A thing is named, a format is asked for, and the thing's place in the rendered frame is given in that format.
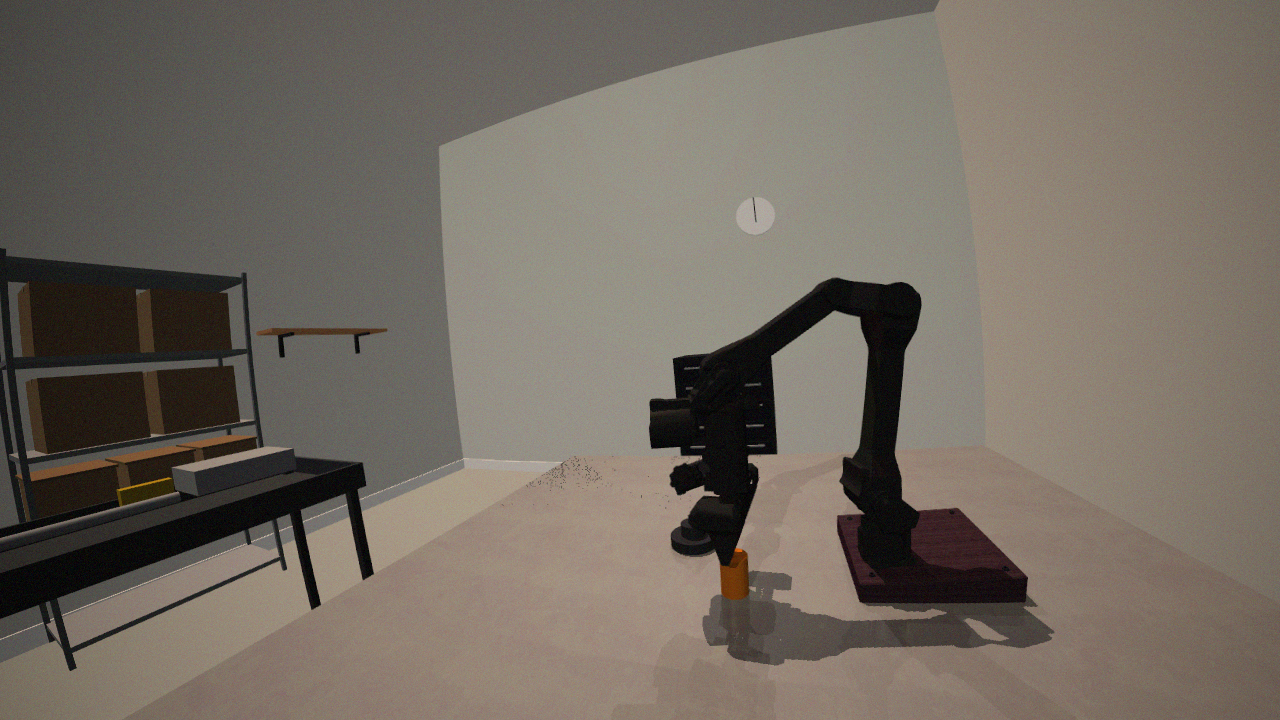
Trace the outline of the orange knob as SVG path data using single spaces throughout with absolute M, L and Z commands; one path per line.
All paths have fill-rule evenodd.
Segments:
M 749 593 L 748 552 L 735 550 L 730 566 L 721 566 L 721 593 L 728 600 L 742 600 Z

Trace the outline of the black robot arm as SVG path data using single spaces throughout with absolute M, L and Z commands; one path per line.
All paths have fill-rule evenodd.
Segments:
M 844 457 L 838 480 L 847 498 L 867 514 L 858 527 L 858 551 L 874 570 L 916 565 L 911 529 L 920 512 L 902 501 L 895 457 L 905 348 L 922 310 L 922 296 L 911 284 L 835 277 L 820 282 L 759 331 L 708 354 L 689 398 L 652 398 L 652 448 L 692 446 L 700 438 L 699 414 L 708 447 L 746 445 L 745 410 L 762 405 L 745 391 L 739 398 L 721 397 L 737 395 L 767 359 L 835 310 L 861 318 L 869 351 L 860 445 L 854 457 Z M 709 406 L 717 398 L 717 405 Z

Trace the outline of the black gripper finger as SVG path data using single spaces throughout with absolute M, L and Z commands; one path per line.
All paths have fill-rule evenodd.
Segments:
M 750 509 L 750 506 L 753 503 L 753 498 L 754 498 L 755 493 L 756 493 L 756 486 L 750 484 L 748 487 L 748 492 L 746 493 L 742 492 L 741 496 L 740 496 L 740 498 L 739 498 L 742 503 L 745 503 L 746 515 L 745 515 L 744 520 L 748 516 L 748 511 L 749 511 L 749 509 Z
M 698 529 L 698 530 L 704 530 L 704 529 Z M 721 566 L 730 566 L 730 562 L 733 559 L 733 551 L 736 550 L 742 529 L 737 532 L 730 532 L 730 530 L 704 530 L 704 532 L 708 536 L 710 536 L 710 541 L 713 542 L 713 547 L 719 559 Z

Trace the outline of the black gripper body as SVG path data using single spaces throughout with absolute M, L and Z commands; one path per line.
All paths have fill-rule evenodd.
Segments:
M 748 462 L 749 446 L 712 448 L 705 445 L 701 461 L 708 462 L 710 469 L 710 483 L 704 483 L 704 492 L 714 491 L 717 496 L 701 496 L 690 511 L 690 524 L 692 529 L 704 530 L 730 530 L 742 529 L 746 515 L 745 503 L 739 498 L 758 484 L 758 469 L 753 462 Z

